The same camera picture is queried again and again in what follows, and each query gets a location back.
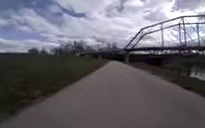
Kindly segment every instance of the paved path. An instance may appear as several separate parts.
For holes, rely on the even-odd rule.
[[[110,62],[0,128],[205,128],[205,99]]]

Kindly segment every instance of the bridge support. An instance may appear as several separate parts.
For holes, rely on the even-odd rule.
[[[129,53],[129,52],[126,52],[126,53],[125,53],[125,63],[128,63],[128,62],[129,62],[129,56],[130,56],[130,53]]]
[[[97,57],[99,60],[101,60],[102,59],[102,55],[98,55],[98,57]]]

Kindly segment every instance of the tree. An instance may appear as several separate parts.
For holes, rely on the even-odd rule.
[[[72,43],[61,44],[60,47],[52,49],[51,53],[55,55],[68,54],[73,51],[73,47]]]
[[[30,53],[30,54],[38,54],[39,51],[38,51],[37,48],[31,48],[31,49],[28,50],[28,53]]]
[[[40,54],[41,54],[41,55],[47,55],[48,52],[47,52],[46,49],[43,48],[43,49],[41,49]]]
[[[86,51],[95,51],[91,46],[87,45],[85,48]]]
[[[102,50],[115,50],[118,49],[117,43],[107,43],[105,47],[102,48]]]
[[[84,41],[74,41],[74,53],[83,52],[86,48],[86,42]]]

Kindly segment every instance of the field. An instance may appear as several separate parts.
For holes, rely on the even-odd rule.
[[[53,95],[105,63],[68,55],[0,54],[0,120]]]

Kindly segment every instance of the grass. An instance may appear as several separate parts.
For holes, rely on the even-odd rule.
[[[0,120],[104,65],[74,56],[0,55]]]
[[[160,76],[161,78],[175,83],[184,89],[195,92],[205,97],[205,81],[201,81],[196,78],[190,78],[187,76],[182,76],[179,73],[165,67],[155,67],[146,64],[131,65],[136,68],[148,71],[151,74]]]

